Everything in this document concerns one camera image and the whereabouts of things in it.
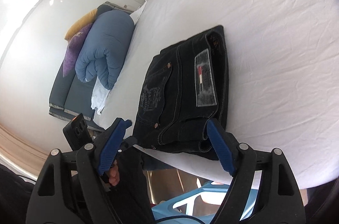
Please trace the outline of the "person's left hand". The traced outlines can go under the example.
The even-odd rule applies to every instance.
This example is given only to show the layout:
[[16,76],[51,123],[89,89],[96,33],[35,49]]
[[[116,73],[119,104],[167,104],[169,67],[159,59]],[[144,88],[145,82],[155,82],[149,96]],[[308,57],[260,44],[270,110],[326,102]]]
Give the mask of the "person's left hand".
[[117,186],[117,184],[119,183],[119,170],[117,160],[113,162],[112,167],[109,169],[108,176],[109,183],[114,187]]

